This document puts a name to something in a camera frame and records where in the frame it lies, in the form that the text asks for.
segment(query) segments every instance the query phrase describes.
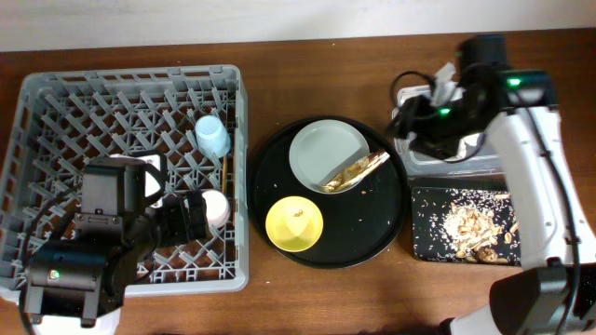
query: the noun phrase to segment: gray plastic dish rack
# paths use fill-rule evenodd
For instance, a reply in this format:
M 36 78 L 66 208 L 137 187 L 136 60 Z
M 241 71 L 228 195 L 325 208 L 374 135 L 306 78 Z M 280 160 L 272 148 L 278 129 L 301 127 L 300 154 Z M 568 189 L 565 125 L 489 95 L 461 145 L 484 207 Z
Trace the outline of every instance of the gray plastic dish rack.
M 161 248 L 150 284 L 128 286 L 127 296 L 155 296 L 243 289 L 249 278 L 246 157 L 247 93 L 231 65 L 30 74 L 23 81 L 8 139 L 0 195 L 0 297 L 15 302 L 26 277 L 22 252 L 35 252 L 49 237 L 67 196 L 39 222 L 28 246 L 25 231 L 55 194 L 81 182 L 89 159 L 157 149 L 168 157 L 166 193 L 222 189 L 234 210 L 219 229 L 186 245 Z M 234 145 L 222 159 L 196 147 L 194 127 L 205 114 L 219 116 Z M 67 232 L 66 238 L 74 233 Z M 140 275 L 151 266 L 140 263 Z

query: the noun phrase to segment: wooden surface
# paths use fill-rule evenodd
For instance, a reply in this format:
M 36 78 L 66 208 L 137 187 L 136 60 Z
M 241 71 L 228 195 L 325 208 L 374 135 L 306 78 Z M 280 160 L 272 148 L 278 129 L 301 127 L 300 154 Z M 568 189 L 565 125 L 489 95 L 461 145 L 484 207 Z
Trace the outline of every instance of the wooden surface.
M 26 74 L 235 64 L 249 94 L 251 153 L 280 127 L 321 114 L 381 131 L 388 87 L 416 69 L 434 73 L 470 34 L 329 41 L 133 47 L 0 54 L 1 156 Z M 507 33 L 510 61 L 548 71 L 562 105 L 562 139 L 577 193 L 596 223 L 596 30 Z M 404 82 L 404 85 L 418 82 Z M 488 302 L 491 284 L 519 269 L 417 261 L 411 226 L 381 255 L 343 270 L 315 270 L 276 253 L 250 227 L 250 282 L 238 293 L 127 299 L 119 334 L 358 333 L 436 324 Z M 0 302 L 4 333 L 20 333 L 17 308 Z

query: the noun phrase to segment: white wall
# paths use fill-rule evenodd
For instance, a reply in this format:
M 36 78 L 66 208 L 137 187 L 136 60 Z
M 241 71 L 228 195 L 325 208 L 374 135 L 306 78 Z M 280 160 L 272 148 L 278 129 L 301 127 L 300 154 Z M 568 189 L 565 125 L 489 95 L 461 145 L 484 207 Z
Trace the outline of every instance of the white wall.
M 0 0 L 0 51 L 596 26 L 596 0 Z

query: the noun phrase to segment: white plate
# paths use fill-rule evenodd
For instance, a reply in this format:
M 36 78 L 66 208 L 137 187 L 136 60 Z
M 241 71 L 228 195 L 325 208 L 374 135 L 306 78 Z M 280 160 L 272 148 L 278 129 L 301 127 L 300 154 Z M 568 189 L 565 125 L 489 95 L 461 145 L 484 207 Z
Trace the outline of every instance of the white plate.
M 320 187 L 325 182 L 369 153 L 369 144 L 354 127 L 321 120 L 302 128 L 294 137 L 290 167 L 302 185 L 323 193 Z

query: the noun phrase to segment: gold wrapper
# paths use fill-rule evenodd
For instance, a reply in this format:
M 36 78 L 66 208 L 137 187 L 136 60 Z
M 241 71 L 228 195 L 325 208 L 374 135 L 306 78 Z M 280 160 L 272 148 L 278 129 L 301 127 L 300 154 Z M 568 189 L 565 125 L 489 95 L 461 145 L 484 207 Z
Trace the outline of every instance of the gold wrapper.
M 338 173 L 328 183 L 322 186 L 322 191 L 326 193 L 340 192 L 352 185 L 355 185 L 364 177 L 371 174 L 389 159 L 389 154 L 385 150 L 362 157 L 358 162 L 346 167 Z

